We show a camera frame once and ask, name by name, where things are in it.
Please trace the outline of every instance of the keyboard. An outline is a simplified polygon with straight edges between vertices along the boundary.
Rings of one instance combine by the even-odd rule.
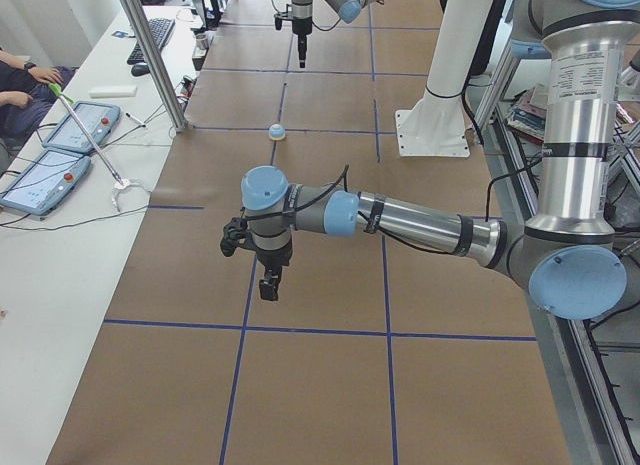
[[[162,50],[167,44],[174,26],[175,21],[171,18],[152,18],[149,20],[151,35],[153,36],[153,41],[156,43],[158,50]],[[136,43],[136,46],[133,47],[129,58],[127,58],[127,63],[129,65],[133,65],[134,63],[140,63],[144,61],[145,60],[144,56],[142,55],[142,50],[140,49],[140,44]]]

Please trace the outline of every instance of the label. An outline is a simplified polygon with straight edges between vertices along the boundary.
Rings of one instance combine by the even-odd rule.
[[[597,99],[615,103],[619,59],[612,52],[600,50],[553,60],[549,104]]]

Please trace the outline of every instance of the white desk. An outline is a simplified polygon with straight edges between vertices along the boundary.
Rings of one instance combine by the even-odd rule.
[[[148,16],[174,18],[174,7],[149,7]],[[162,52],[172,83],[194,76],[191,53],[192,23],[176,20],[169,44]],[[126,58],[133,39],[111,36],[128,31],[121,13],[105,32],[65,93],[76,100],[89,99],[88,90],[101,85],[138,86],[135,97],[101,99],[124,112],[147,118],[160,104],[151,75],[132,77]],[[59,120],[64,108],[56,104],[43,123]],[[110,139],[135,124],[123,116]],[[119,173],[138,178],[148,188],[158,180],[172,129],[166,114],[122,142],[107,147],[106,154]],[[21,156],[32,159],[42,151],[37,137],[25,145]],[[115,213],[111,204],[114,179],[94,156],[88,176],[43,222],[26,219],[23,227],[56,227]],[[16,160],[12,170],[27,162]],[[0,189],[12,179],[3,177]],[[123,211],[148,203],[141,189],[120,196]],[[0,213],[0,223],[22,214]],[[0,228],[0,465],[43,464],[53,446],[78,385],[84,365],[120,278],[142,222],[142,212],[94,222],[56,232],[27,232]]]

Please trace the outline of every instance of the black shirt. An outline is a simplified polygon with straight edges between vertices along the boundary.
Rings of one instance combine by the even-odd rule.
[[[29,93],[38,85],[38,81],[26,70],[10,67],[0,60],[0,92]]]

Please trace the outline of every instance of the mouse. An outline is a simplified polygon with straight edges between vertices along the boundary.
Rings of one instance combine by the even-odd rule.
[[[136,63],[133,67],[131,67],[131,75],[134,77],[140,77],[142,75],[146,75],[149,73],[149,65],[145,62]]]

